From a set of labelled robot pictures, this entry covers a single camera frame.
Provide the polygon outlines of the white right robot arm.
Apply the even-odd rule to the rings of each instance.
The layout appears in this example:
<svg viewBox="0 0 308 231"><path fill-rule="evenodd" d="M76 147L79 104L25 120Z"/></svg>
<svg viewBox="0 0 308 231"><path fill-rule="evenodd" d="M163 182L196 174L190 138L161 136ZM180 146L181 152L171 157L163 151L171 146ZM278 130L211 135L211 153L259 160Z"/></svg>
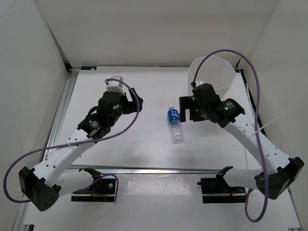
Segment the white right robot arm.
<svg viewBox="0 0 308 231"><path fill-rule="evenodd" d="M180 97L180 121L186 110L193 122L209 120L236 138L260 164L260 169L223 168L216 175L216 187L228 192L232 187L259 190L269 199L277 199L297 178L304 166L299 157L291 158L264 134L255 131L254 123L233 99L222 101L213 86L206 82L192 84L192 96Z"/></svg>

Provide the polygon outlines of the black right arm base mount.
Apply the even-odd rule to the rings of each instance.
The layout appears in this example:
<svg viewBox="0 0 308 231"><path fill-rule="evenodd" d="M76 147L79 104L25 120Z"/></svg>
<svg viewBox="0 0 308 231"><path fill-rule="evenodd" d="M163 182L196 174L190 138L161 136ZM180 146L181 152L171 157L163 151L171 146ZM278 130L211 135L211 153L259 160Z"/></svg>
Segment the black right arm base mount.
<svg viewBox="0 0 308 231"><path fill-rule="evenodd" d="M235 204L245 203L246 190L244 187L231 187L223 176L232 166L223 168L214 178L200 178L197 185L201 187L203 204Z"/></svg>

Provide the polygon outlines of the clear bottle blue label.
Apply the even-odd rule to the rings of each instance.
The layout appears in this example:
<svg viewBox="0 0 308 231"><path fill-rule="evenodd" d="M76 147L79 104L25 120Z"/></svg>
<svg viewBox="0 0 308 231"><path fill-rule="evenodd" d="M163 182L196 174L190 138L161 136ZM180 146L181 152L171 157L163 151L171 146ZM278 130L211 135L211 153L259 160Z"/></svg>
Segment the clear bottle blue label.
<svg viewBox="0 0 308 231"><path fill-rule="evenodd" d="M184 132L180 121L180 114L173 105L168 107L167 118L172 142L175 144L182 143L184 141Z"/></svg>

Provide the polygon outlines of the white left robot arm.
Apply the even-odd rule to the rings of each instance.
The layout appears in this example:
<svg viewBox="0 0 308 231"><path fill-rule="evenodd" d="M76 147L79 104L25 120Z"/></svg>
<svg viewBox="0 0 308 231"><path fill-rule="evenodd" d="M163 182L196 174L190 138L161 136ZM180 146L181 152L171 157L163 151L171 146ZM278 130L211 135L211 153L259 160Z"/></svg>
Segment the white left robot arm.
<svg viewBox="0 0 308 231"><path fill-rule="evenodd" d="M134 88L129 88L129 93L131 101L120 87L109 88L65 144L57 146L34 167L19 171L21 191L39 211L48 210L63 195L82 191L95 193L100 189L103 177L100 172L87 167L68 173L67 168L96 143L110 139L108 133L122 115L139 114L143 99Z"/></svg>

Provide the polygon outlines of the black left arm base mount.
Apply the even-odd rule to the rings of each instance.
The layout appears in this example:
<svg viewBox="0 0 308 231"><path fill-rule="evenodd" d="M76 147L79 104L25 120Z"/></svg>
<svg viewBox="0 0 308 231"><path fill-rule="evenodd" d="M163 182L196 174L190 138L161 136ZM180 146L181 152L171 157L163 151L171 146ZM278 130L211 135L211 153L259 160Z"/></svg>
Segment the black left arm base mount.
<svg viewBox="0 0 308 231"><path fill-rule="evenodd" d="M85 189L72 193L71 202L115 202L117 200L119 179L115 174L103 174L93 168L79 171L89 173L93 183Z"/></svg>

